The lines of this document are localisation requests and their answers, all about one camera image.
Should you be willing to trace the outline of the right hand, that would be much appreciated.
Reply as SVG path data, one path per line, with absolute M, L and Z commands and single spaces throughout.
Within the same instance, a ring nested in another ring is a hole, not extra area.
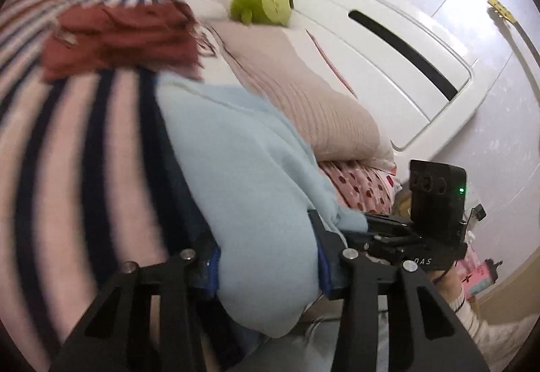
M 427 279 L 434 283 L 436 289 L 447 303 L 456 301 L 462 294 L 461 280 L 453 266 L 448 270 L 428 271 Z

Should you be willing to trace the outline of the right forearm cream sleeve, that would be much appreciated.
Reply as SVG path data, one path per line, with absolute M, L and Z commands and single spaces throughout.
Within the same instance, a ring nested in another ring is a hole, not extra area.
M 531 315 L 519 322 L 489 324 L 474 313 L 463 291 L 448 301 L 448 304 L 490 367 L 514 357 L 539 318 L 538 315 Z

